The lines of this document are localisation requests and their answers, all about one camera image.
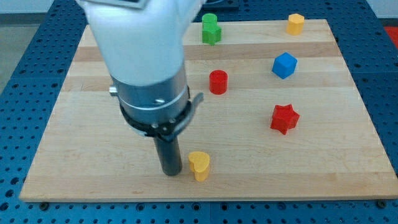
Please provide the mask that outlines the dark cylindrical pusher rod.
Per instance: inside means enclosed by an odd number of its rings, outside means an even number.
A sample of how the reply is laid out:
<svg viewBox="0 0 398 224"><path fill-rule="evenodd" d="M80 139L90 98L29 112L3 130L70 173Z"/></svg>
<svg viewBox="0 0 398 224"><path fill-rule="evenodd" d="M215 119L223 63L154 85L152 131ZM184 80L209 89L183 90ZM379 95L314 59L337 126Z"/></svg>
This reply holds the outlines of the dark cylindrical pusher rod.
<svg viewBox="0 0 398 224"><path fill-rule="evenodd" d="M175 176L182 170L181 153L178 139L164 141L160 138L154 138L157 154L165 175Z"/></svg>

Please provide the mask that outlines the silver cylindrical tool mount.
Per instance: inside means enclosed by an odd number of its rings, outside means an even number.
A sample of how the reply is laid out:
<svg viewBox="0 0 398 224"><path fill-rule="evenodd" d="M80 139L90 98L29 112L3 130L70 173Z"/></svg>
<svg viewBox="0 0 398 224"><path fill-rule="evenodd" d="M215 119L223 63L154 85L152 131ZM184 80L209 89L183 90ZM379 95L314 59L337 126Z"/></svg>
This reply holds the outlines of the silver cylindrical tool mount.
<svg viewBox="0 0 398 224"><path fill-rule="evenodd" d="M119 100L127 123L141 136L173 141L189 125L204 94L190 98L185 66L170 78L148 85L128 85L113 78L109 94Z"/></svg>

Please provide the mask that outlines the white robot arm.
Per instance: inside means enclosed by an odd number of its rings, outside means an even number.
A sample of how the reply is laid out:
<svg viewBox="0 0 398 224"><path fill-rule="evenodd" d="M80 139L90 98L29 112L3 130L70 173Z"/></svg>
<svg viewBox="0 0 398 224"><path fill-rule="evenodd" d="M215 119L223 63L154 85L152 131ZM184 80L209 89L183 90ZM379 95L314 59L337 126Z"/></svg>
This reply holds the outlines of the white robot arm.
<svg viewBox="0 0 398 224"><path fill-rule="evenodd" d="M178 135L188 126L203 94L190 95L183 36L204 0L85 0L84 10L111 75L109 91L124 119L152 137L162 170L182 170Z"/></svg>

